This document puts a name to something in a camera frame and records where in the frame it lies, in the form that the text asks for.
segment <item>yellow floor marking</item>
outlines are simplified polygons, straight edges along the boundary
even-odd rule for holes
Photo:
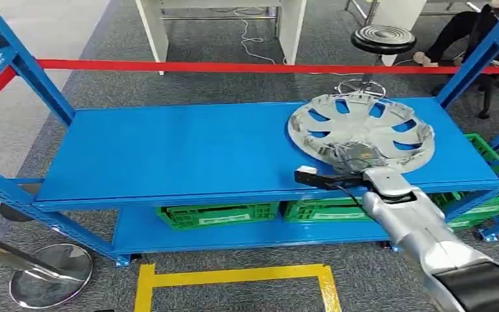
[[[152,288],[201,284],[266,281],[286,278],[317,277],[326,312],[341,312],[334,277],[328,265],[291,265],[270,268],[154,274],[155,265],[141,265],[134,312],[150,312]]]

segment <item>blue metal shelf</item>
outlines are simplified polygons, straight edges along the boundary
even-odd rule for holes
[[[399,101],[436,133],[432,160],[405,175],[412,184],[426,192],[499,186],[433,98]],[[287,135],[302,103],[78,110],[34,205],[63,211],[339,197],[294,181],[301,165],[331,170]]]
[[[154,208],[124,209],[118,215],[113,245],[121,254],[237,249],[340,242],[386,241],[375,222],[321,224],[273,221],[173,231],[156,217]]]
[[[449,207],[448,219],[499,195],[499,177],[442,109],[498,52],[499,23],[435,99],[397,100],[436,132],[432,160],[406,178],[426,192],[477,191]],[[276,218],[174,232],[155,216],[155,205],[337,197],[293,180],[303,164],[327,169],[286,135],[288,117],[301,102],[74,110],[0,16],[0,73],[7,66],[69,129],[47,177],[0,175],[0,201],[117,265],[128,265],[129,254],[139,252],[387,239],[374,222],[286,224]],[[499,148],[499,137],[493,142]],[[35,196],[19,186],[40,182]],[[90,209],[119,209],[112,244],[58,212]]]

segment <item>green plastic crate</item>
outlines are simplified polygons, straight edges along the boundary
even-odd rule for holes
[[[477,149],[477,151],[483,156],[486,161],[499,161],[499,155],[481,138],[479,135],[475,133],[471,133],[466,135],[466,137],[470,140],[472,145]],[[499,166],[491,167],[494,172],[499,174]],[[431,199],[435,204],[437,204],[441,209],[448,203],[454,200],[461,200],[466,196],[466,192],[452,192],[452,193],[444,193],[444,194],[434,194],[431,195]],[[479,207],[473,208],[467,213],[463,214],[459,218],[452,220],[451,223],[456,222],[458,224],[464,224],[466,221],[470,221],[469,223],[474,223],[471,226],[479,224],[484,220],[499,215],[499,197],[493,198],[488,202],[480,205]]]
[[[469,229],[473,228],[474,226],[483,223],[485,220],[484,219],[479,219],[479,220],[474,220],[474,219],[454,219],[451,222],[448,223],[448,226],[451,229]]]
[[[371,221],[350,198],[290,201],[284,211],[287,222]]]
[[[206,205],[158,207],[156,213],[172,229],[197,229],[207,226],[271,220],[279,203],[250,205]]]

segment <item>shoe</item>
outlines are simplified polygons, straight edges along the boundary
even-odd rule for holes
[[[497,60],[492,60],[491,64],[496,66],[496,67],[499,67],[499,61],[497,61]]]
[[[432,63],[431,59],[424,52],[414,53],[413,60],[423,67],[439,67],[439,63]]]

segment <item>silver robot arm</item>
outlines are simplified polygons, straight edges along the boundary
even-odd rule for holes
[[[461,242],[443,212],[390,168],[363,172],[363,209],[417,264],[437,309],[499,312],[499,263]]]

